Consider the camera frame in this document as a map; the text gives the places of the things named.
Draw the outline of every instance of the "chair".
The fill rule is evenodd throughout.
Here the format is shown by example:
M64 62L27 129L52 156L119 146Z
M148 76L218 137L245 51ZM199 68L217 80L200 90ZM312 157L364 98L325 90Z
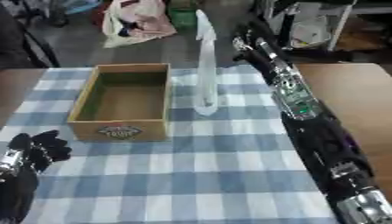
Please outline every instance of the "chair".
M0 67L59 67L53 49L33 35L0 4Z

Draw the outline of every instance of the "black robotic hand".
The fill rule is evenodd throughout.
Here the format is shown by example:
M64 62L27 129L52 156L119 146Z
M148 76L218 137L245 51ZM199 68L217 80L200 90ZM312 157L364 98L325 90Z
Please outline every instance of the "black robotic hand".
M30 137L23 133L9 143L0 160L0 223L20 223L30 210L39 185L38 173L70 158L67 141L51 130Z

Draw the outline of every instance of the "wooden table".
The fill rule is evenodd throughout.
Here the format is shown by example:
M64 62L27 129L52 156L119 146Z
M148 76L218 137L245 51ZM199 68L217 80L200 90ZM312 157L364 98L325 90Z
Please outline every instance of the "wooden table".
M392 79L374 64L298 66L367 154L378 183L392 201ZM0 127L45 70L0 72Z
M37 84L44 69L11 69L0 72L0 129Z

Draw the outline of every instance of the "trigger sprayer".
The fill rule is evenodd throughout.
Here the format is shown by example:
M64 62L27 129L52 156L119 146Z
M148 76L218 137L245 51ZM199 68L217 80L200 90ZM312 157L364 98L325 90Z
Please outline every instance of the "trigger sprayer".
M201 48L195 94L195 110L203 116L210 116L218 109L214 43L216 33L207 15L202 10L197 10L196 16L198 18L196 39L201 40Z

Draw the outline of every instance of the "white bag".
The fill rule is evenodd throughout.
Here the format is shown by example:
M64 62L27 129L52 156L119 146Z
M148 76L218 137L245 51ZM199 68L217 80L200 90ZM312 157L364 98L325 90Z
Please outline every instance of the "white bag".
M151 39L158 39L176 33L165 15L165 5L161 0L143 0L121 7L129 0L114 0L105 11L102 31L108 37L104 47L133 45ZM128 37L119 33L124 28L120 20L136 23L140 29L126 30Z

